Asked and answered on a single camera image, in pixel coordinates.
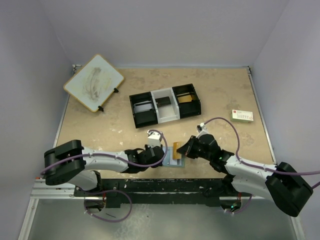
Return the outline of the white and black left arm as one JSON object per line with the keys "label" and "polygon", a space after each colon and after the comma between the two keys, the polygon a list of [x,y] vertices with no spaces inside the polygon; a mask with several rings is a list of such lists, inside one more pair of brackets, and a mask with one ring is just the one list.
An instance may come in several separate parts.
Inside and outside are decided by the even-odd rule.
{"label": "white and black left arm", "polygon": [[98,196],[103,191],[99,170],[137,174],[162,166],[167,153],[167,142],[162,144],[160,140],[155,145],[146,144],[144,149],[107,152],[84,147],[75,139],[46,151],[40,174],[48,186],[70,183]]}

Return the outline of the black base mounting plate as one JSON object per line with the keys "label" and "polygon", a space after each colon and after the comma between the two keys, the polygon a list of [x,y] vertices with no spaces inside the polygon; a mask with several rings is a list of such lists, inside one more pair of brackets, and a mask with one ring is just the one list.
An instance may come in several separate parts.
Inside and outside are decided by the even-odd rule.
{"label": "black base mounting plate", "polygon": [[76,187],[76,197],[101,197],[102,191],[122,191],[133,204],[205,205],[237,211],[245,205],[248,193],[238,193],[221,178],[194,179],[102,179],[93,190]]}

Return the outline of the silver VIP card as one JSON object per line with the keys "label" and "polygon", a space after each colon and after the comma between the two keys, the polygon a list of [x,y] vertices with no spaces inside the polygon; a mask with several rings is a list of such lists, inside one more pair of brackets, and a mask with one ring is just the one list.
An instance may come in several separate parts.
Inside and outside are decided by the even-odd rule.
{"label": "silver VIP card", "polygon": [[152,110],[153,105],[151,103],[134,104],[133,109],[134,109],[134,113],[141,113],[141,112]]}

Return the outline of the black bin left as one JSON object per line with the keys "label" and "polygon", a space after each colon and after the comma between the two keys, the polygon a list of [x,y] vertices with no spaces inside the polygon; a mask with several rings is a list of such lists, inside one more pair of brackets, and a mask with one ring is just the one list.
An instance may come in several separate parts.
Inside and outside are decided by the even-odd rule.
{"label": "black bin left", "polygon": [[129,96],[136,129],[158,124],[158,117],[150,91]]}

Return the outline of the black bin right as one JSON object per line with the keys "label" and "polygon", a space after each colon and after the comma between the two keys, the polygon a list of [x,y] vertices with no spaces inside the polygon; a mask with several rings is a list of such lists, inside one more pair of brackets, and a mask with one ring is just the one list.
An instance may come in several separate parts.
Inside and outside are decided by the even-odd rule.
{"label": "black bin right", "polygon": [[192,83],[172,87],[180,119],[202,114],[201,101]]}

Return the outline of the yellow rimmed whiteboard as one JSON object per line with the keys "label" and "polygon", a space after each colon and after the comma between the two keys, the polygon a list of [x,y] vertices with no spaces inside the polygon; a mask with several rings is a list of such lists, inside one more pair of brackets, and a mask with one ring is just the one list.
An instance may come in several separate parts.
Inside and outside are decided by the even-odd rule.
{"label": "yellow rimmed whiteboard", "polygon": [[101,54],[94,55],[63,86],[64,90],[88,110],[98,112],[125,77]]}

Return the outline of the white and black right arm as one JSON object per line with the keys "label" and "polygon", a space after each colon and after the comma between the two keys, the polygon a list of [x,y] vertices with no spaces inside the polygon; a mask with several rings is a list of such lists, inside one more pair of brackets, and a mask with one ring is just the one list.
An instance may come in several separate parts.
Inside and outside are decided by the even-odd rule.
{"label": "white and black right arm", "polygon": [[225,174],[222,190],[226,195],[238,192],[265,198],[291,217],[300,214],[314,192],[288,163],[263,165],[239,160],[234,153],[221,149],[211,134],[191,136],[177,152],[190,159],[205,159],[215,171]]}

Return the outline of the gold card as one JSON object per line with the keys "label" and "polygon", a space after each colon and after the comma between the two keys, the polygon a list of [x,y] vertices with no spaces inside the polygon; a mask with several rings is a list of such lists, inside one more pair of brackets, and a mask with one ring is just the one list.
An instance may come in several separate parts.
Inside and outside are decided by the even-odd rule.
{"label": "gold card", "polygon": [[181,141],[177,141],[173,143],[172,147],[172,159],[173,160],[178,160],[182,158],[182,154],[178,152],[178,149],[182,146]]}
{"label": "gold card", "polygon": [[193,101],[193,97],[191,95],[178,96],[177,99],[179,104],[189,103]]}

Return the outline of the card with magnetic stripe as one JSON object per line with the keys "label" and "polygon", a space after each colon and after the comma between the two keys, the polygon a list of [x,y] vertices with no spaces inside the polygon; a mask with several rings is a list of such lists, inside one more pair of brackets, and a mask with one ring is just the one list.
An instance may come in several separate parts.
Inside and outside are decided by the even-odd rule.
{"label": "card with magnetic stripe", "polygon": [[169,161],[169,164],[170,164],[171,166],[182,166],[182,165],[183,165],[181,159],[171,159],[171,160]]}

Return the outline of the white middle bin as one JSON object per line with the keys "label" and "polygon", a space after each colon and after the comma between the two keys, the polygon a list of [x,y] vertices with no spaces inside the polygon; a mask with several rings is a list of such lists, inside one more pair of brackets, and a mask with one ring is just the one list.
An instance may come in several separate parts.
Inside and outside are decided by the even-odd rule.
{"label": "white middle bin", "polygon": [[[151,97],[152,97],[155,111],[156,111],[157,122],[159,124],[176,121],[180,119],[178,103],[175,98],[172,87],[153,90],[150,93],[151,93]],[[155,99],[162,98],[162,97],[170,97],[171,105],[157,107]]]}

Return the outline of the black bin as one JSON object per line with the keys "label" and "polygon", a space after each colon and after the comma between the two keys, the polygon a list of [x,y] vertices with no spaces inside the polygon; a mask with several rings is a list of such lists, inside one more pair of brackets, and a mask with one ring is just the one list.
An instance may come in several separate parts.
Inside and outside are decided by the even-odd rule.
{"label": "black bin", "polygon": [[201,101],[192,83],[172,87],[180,119],[202,114]]}
{"label": "black bin", "polygon": [[129,96],[136,129],[158,124],[158,117],[150,91]]}

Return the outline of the black card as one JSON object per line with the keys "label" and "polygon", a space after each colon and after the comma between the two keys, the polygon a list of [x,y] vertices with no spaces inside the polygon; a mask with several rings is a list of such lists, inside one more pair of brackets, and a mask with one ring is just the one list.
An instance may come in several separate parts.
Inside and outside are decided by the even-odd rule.
{"label": "black card", "polygon": [[171,105],[171,99],[169,96],[156,98],[155,102],[158,108]]}

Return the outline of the white card box red logo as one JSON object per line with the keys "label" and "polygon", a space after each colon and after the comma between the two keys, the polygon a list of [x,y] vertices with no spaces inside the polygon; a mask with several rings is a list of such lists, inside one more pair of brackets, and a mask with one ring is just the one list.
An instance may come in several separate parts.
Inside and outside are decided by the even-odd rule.
{"label": "white card box red logo", "polygon": [[252,123],[254,121],[253,112],[232,109],[230,112],[230,120],[239,123]]}

